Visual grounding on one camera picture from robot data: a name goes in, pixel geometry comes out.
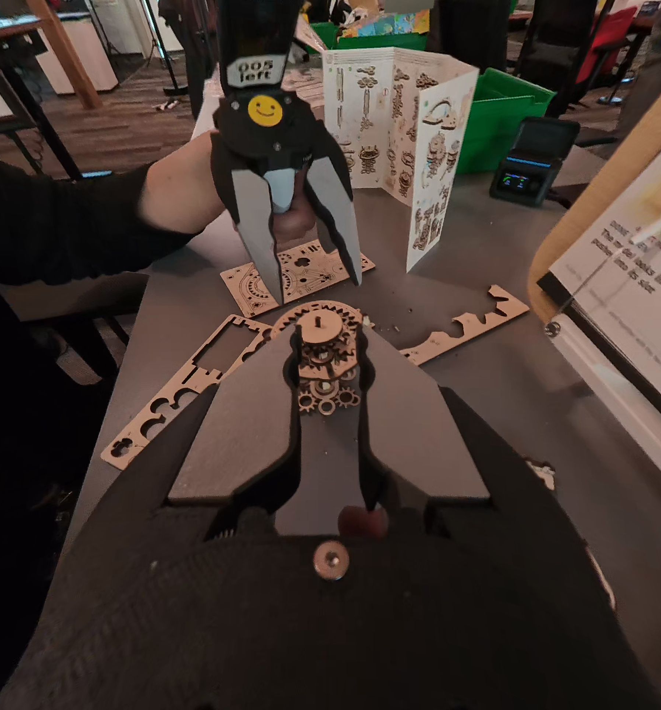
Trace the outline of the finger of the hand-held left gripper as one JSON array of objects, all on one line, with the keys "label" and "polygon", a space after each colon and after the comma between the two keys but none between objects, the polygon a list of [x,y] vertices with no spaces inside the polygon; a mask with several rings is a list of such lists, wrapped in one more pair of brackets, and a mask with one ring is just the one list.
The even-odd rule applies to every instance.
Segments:
[{"label": "finger of the hand-held left gripper", "polygon": [[304,191],[317,217],[318,240],[326,253],[337,252],[356,286],[362,283],[362,259],[353,195],[349,195],[330,158],[308,167]]},{"label": "finger of the hand-held left gripper", "polygon": [[237,204],[237,230],[255,264],[264,286],[280,305],[284,304],[282,268],[273,234],[271,190],[265,179],[251,170],[233,170]]}]

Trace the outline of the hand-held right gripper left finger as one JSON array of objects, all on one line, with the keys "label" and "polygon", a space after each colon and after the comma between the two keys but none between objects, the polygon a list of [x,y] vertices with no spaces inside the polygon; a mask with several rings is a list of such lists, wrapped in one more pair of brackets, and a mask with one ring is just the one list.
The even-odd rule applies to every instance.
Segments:
[{"label": "hand-held right gripper left finger", "polygon": [[274,514],[291,499],[301,479],[300,346],[287,328],[222,381],[169,503]]}]

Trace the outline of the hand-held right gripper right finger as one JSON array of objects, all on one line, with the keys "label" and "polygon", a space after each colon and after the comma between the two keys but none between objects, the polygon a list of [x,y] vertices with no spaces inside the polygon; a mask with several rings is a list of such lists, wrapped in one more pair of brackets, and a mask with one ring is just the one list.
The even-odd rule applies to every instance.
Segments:
[{"label": "hand-held right gripper right finger", "polygon": [[367,510],[489,501],[437,382],[373,329],[357,332],[360,490]]}]

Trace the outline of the round wooden gear model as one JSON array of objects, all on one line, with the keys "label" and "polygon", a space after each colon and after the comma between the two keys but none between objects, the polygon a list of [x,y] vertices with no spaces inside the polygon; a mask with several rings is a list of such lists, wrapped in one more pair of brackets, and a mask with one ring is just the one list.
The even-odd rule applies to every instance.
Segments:
[{"label": "round wooden gear model", "polygon": [[374,323],[360,310],[333,300],[300,305],[281,316],[271,329],[273,339],[283,331],[298,331],[299,410],[331,416],[359,405],[353,383],[358,376],[357,331]]}]

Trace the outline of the person's left hand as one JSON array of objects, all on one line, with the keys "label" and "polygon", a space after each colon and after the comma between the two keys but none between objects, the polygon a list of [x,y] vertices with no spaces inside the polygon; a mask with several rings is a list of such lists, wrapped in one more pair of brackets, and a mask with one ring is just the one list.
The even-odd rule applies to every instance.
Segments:
[{"label": "person's left hand", "polygon": [[148,168],[138,217],[152,228],[197,236],[226,211],[211,172],[217,131],[206,131]]}]

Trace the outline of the person's right hand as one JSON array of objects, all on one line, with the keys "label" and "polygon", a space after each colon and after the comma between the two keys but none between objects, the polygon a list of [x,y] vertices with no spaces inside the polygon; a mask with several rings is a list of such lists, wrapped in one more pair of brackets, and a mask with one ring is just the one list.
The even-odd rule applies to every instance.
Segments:
[{"label": "person's right hand", "polygon": [[389,531],[389,517],[383,508],[368,511],[363,506],[345,506],[338,514],[337,525],[341,537],[382,540]]}]

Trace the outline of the wooden sheet with engraved gears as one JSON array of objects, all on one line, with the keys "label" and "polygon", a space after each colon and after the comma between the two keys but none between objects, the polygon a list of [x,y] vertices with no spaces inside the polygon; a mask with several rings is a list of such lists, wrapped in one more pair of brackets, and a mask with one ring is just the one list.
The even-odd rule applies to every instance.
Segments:
[{"label": "wooden sheet with engraved gears", "polygon": [[220,273],[243,316],[262,315],[350,278],[338,253],[326,253],[318,240],[293,247],[279,257],[284,287],[282,304],[272,297],[253,263]]}]

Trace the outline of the punched wooden sheet round cutouts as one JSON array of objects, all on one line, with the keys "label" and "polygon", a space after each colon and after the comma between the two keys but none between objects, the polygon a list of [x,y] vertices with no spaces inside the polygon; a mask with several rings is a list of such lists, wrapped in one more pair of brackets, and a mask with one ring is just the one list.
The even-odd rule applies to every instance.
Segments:
[{"label": "punched wooden sheet round cutouts", "polygon": [[104,448],[101,460],[124,470],[187,404],[249,359],[271,332],[269,324],[229,315]]}]

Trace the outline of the folded assembly leaflet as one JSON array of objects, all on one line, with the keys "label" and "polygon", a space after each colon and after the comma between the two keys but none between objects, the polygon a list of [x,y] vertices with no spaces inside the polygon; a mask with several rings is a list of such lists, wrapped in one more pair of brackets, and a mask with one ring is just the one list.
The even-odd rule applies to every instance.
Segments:
[{"label": "folded assembly leaflet", "polygon": [[354,191],[380,189],[411,209],[406,271],[441,240],[479,69],[405,48],[323,54],[325,124]]}]

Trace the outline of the long wavy wooden sheet strip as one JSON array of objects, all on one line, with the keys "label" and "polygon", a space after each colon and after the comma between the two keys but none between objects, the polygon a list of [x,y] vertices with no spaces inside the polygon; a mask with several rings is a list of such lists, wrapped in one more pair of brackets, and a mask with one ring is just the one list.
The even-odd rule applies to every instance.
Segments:
[{"label": "long wavy wooden sheet strip", "polygon": [[414,365],[421,366],[530,312],[530,306],[498,285],[491,285],[487,294],[495,303],[493,311],[482,316],[465,312],[452,319],[461,326],[459,336],[443,331],[432,332],[425,341],[400,350],[400,354]]}]

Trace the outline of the white cabinet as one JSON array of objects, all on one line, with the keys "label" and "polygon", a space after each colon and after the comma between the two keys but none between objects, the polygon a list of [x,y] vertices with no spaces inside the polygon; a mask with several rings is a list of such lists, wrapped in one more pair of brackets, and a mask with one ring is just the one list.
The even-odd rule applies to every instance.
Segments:
[{"label": "white cabinet", "polygon": [[[88,12],[59,13],[58,17],[95,90],[98,93],[105,93],[117,88],[119,81],[99,38],[91,14]],[[74,95],[74,88],[60,64],[60,60],[55,56],[44,31],[39,28],[37,32],[46,51],[37,55],[36,60],[51,88],[58,96]]]}]

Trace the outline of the instruction sheet on stand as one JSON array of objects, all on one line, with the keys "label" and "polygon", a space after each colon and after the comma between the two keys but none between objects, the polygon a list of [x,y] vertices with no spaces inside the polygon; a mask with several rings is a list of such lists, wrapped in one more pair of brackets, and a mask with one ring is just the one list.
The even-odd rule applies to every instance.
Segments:
[{"label": "instruction sheet on stand", "polygon": [[660,152],[661,95],[540,245],[530,266],[528,293],[548,342],[661,472],[661,414],[563,313],[573,298],[558,307],[536,284]]}]

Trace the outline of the black office chair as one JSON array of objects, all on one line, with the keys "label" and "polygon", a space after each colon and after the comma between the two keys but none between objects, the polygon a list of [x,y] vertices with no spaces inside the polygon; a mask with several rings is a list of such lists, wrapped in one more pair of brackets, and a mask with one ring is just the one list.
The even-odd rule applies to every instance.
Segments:
[{"label": "black office chair", "polygon": [[566,111],[574,61],[592,25],[591,1],[536,1],[514,75],[554,92],[546,116]]}]

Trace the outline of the white printed instruction sheet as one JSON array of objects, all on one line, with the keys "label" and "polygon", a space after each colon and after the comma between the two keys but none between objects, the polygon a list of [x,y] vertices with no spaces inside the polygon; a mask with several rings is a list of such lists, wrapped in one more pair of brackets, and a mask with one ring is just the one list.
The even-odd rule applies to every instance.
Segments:
[{"label": "white printed instruction sheet", "polygon": [[549,271],[661,392],[661,152]]}]

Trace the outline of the red chair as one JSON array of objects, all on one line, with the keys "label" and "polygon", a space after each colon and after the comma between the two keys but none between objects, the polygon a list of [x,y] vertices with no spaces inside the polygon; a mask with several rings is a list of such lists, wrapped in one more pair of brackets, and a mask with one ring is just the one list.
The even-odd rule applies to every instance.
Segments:
[{"label": "red chair", "polygon": [[596,32],[590,49],[584,58],[577,74],[577,85],[586,85],[590,81],[597,84],[598,80],[611,75],[621,49],[626,44],[626,37],[631,23],[638,12],[637,5],[632,4],[611,12]]}]

